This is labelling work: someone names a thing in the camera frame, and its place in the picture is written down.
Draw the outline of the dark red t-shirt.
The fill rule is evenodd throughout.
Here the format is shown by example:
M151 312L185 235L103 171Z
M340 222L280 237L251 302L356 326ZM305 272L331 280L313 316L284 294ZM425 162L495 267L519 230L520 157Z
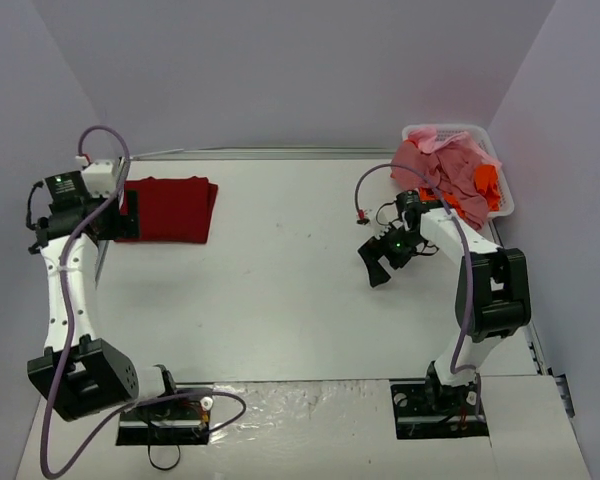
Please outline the dark red t-shirt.
M206 244L219 187L207 177L127 180L137 195L139 236L118 243Z

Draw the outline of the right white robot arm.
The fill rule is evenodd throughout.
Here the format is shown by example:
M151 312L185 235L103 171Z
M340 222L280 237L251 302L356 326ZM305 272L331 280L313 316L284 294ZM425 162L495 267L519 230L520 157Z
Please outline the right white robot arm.
M505 249L486 239L444 203L423 201L416 191L394 201L398 220L380 226L358 248L375 288L391 275L386 260L398 270L432 245L459 268L455 315L459 332L428 367L423 398L426 406L445 413L460 395L477 395L479 372L489 354L531 319L527 262L516 248Z

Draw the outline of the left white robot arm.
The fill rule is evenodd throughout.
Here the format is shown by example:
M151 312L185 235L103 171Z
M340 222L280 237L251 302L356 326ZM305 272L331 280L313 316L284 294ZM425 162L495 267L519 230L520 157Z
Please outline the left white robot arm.
M46 268L49 320L43 353L28 362L27 374L65 421L143 401L157 417L169 418L181 406L165 366L139 369L96 332L101 246L139 235L137 195L119 192L118 176L112 162L98 161L45 178L50 213L28 223L36 234L29 251Z

